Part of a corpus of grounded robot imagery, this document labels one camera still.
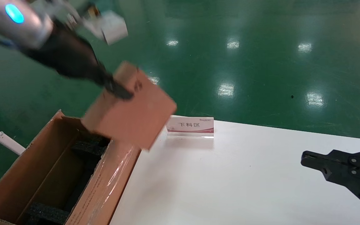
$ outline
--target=white tabletop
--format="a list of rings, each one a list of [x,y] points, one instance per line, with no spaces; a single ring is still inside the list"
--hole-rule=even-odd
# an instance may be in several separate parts
[[[360,200],[300,164],[360,139],[215,121],[213,140],[142,152],[111,225],[357,225]]]

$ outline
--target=cardboard box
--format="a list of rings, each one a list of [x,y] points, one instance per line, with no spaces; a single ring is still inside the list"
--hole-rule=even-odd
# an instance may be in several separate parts
[[[89,133],[59,111],[0,180],[0,225],[21,225],[32,202],[62,208],[84,162],[70,147]],[[140,149],[112,141],[65,224],[108,224]]]
[[[64,207],[86,166],[71,147],[94,135],[88,129],[114,141],[65,224],[109,224],[140,147],[153,144],[176,110],[173,100],[136,67],[125,62],[116,74],[118,81],[135,91],[134,98],[123,102],[103,91],[82,120],[58,111],[0,179],[0,225],[24,225],[34,202]]]

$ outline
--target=green epoxy floor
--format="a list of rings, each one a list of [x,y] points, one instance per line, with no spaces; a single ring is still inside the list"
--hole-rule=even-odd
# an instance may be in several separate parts
[[[360,138],[360,0],[98,4],[129,32],[106,46],[82,31],[99,59],[139,65],[178,115]],[[24,146],[58,109],[81,117],[99,92],[0,48],[0,130]],[[15,158],[0,146],[0,177]]]

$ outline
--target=red and white sign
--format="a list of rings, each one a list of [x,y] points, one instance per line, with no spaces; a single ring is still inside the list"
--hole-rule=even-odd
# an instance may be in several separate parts
[[[213,117],[171,117],[166,124],[168,132],[214,133]]]

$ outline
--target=white pipe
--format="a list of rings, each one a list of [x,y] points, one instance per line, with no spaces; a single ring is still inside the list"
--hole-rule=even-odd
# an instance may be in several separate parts
[[[11,151],[15,152],[16,154],[20,155],[26,150],[22,145],[14,141],[8,135],[4,134],[4,132],[0,131],[0,144],[4,145]]]

